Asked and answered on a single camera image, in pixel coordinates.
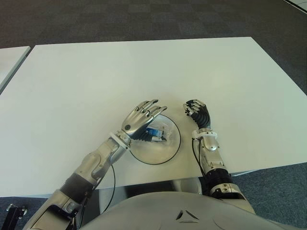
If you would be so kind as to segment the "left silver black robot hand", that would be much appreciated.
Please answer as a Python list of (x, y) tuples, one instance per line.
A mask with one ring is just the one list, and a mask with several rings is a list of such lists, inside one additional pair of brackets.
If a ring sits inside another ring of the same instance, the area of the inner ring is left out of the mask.
[(121, 130), (134, 140), (151, 141), (153, 135), (147, 132), (147, 127), (167, 106), (154, 105), (158, 99), (144, 101), (138, 104), (125, 118)]

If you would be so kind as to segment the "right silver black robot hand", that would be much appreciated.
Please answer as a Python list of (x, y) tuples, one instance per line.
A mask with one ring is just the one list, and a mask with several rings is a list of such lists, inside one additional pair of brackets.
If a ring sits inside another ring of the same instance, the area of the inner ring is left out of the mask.
[(198, 129), (211, 128), (211, 119), (205, 103), (198, 99), (183, 104), (185, 114), (197, 124)]

